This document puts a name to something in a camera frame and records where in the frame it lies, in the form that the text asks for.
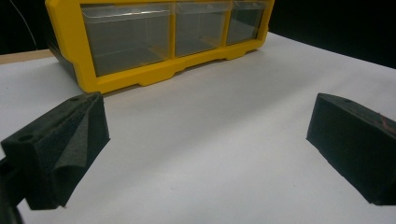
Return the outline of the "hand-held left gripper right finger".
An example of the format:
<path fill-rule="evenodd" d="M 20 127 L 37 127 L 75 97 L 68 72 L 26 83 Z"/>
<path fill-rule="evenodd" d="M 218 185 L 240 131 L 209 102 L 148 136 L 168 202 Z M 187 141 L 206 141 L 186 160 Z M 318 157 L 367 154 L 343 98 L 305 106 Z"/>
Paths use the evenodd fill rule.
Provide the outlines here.
<path fill-rule="evenodd" d="M 320 93 L 306 139 L 368 203 L 396 205 L 396 121 Z"/>

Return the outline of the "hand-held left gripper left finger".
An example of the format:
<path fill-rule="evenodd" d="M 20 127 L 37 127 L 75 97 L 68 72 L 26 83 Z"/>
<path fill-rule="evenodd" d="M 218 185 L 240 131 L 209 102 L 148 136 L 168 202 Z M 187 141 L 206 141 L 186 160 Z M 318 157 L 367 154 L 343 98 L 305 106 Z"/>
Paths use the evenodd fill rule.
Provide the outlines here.
<path fill-rule="evenodd" d="M 109 141 L 101 93 L 72 97 L 1 142 L 33 210 L 65 206 Z"/>

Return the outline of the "yellow drawer cabinet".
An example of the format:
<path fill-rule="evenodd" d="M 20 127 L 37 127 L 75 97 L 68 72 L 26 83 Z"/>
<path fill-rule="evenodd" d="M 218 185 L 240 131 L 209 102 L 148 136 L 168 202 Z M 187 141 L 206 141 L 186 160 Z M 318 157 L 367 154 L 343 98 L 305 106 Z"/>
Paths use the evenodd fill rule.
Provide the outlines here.
<path fill-rule="evenodd" d="M 229 1 L 231 8 L 226 12 L 224 30 L 220 45 L 195 54 L 177 57 L 176 51 L 176 2 Z M 234 0 L 46 0 L 49 19 L 56 36 L 61 56 L 72 65 L 78 85 L 85 92 L 101 93 L 117 91 L 133 85 L 147 86 L 166 80 L 189 67 L 216 60 L 232 60 L 247 52 L 260 48 L 269 30 L 269 20 L 275 0 L 265 0 L 267 8 L 262 15 L 257 37 L 252 40 L 228 45 L 226 43 L 231 10 Z M 84 5 L 133 5 L 169 3 L 173 14 L 170 16 L 170 58 L 144 66 L 116 72 L 106 76 L 95 73 L 92 54 L 82 16 Z"/>

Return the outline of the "clear plastic drawer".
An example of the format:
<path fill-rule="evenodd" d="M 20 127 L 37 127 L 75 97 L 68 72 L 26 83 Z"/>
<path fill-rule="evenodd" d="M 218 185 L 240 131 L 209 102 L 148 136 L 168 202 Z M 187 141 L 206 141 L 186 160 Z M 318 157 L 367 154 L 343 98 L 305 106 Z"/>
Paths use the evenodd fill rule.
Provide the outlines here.
<path fill-rule="evenodd" d="M 234 0 L 226 43 L 232 45 L 255 39 L 266 8 L 265 0 Z"/>
<path fill-rule="evenodd" d="M 176 56 L 216 49 L 230 8 L 229 1 L 176 2 Z"/>
<path fill-rule="evenodd" d="M 170 58 L 169 3 L 81 7 L 97 76 Z"/>

